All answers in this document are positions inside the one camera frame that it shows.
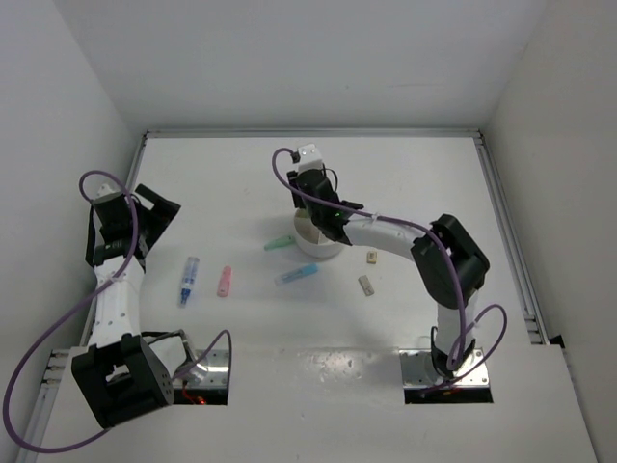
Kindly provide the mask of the white round compartment organizer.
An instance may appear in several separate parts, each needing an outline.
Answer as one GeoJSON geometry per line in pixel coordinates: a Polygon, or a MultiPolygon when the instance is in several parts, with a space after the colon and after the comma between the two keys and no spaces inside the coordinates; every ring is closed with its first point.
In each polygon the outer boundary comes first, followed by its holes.
{"type": "Polygon", "coordinates": [[[343,250],[341,243],[327,238],[310,220],[305,209],[298,208],[293,216],[293,234],[298,247],[315,259],[330,259],[343,250]]]}

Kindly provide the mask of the blue highlighter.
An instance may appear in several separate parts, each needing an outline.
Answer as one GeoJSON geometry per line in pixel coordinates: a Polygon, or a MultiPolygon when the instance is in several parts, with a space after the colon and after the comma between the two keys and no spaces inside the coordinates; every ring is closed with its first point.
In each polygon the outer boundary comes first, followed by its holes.
{"type": "Polygon", "coordinates": [[[281,286],[292,283],[294,281],[303,279],[305,277],[314,275],[319,270],[318,265],[316,263],[311,263],[308,265],[304,265],[302,267],[296,268],[294,270],[290,270],[285,272],[275,278],[275,285],[281,286]]]}

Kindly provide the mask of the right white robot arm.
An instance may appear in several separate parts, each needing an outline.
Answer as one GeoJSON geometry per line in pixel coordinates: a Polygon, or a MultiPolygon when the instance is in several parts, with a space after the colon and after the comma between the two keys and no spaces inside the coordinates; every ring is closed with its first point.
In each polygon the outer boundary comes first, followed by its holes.
{"type": "Polygon", "coordinates": [[[286,176],[294,204],[307,212],[328,239],[392,253],[416,265],[438,306],[431,340],[433,367],[441,377],[452,379],[475,347],[469,333],[468,305],[490,269],[467,230],[449,214],[430,228],[382,215],[373,217],[362,204],[340,199],[324,168],[290,171],[286,176]]]}

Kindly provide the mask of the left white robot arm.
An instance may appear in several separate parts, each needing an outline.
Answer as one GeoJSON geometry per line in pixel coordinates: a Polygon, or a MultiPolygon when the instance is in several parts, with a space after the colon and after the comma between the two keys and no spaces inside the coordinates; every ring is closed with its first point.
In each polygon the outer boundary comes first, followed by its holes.
{"type": "Polygon", "coordinates": [[[71,372],[98,424],[109,429],[174,403],[174,375],[195,359],[182,330],[144,333],[146,256],[180,210],[143,184],[135,204],[107,184],[93,201],[86,262],[99,291],[86,353],[71,372]]]}

